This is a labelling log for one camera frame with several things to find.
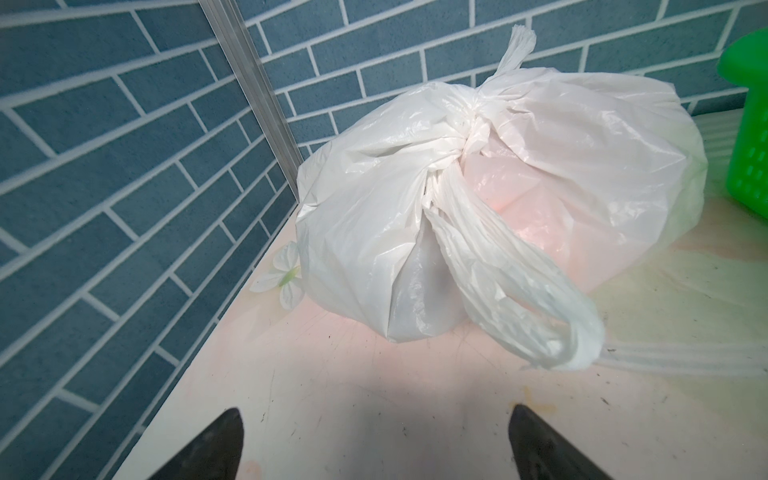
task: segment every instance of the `green plastic basket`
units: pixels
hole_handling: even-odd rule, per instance
[[[720,57],[717,72],[749,88],[728,168],[728,191],[768,218],[768,28],[735,41]]]

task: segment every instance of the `plastic bag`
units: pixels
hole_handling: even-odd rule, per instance
[[[599,356],[584,291],[696,224],[706,159],[672,86],[520,69],[534,45],[515,26],[481,87],[414,88],[301,166],[297,239],[319,305],[392,341],[468,315],[534,366]]]

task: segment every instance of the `plastic bag handle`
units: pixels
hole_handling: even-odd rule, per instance
[[[430,173],[422,208],[474,323],[534,366],[584,369],[599,357],[592,301],[469,189],[456,162]]]
[[[496,68],[493,76],[499,74],[509,74],[517,70],[522,65],[525,57],[536,47],[536,34],[530,28],[524,25],[514,25],[512,27],[512,36],[509,38],[509,46],[504,52],[502,60]]]

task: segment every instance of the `white tabletop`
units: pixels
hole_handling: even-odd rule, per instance
[[[248,291],[266,253],[116,474],[149,477],[227,408],[239,480],[517,478],[506,434],[526,403],[617,480],[768,478],[768,226],[707,199],[698,227],[591,296],[600,364],[523,369],[471,323],[392,344],[309,298]]]

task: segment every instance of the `blue brick wall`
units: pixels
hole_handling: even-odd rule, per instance
[[[495,71],[511,27],[538,36],[524,67],[675,84],[691,114],[743,106],[715,64],[768,26],[765,0],[237,0],[304,157],[424,81]]]
[[[295,205],[200,6],[94,3],[0,5],[0,478],[111,478]]]

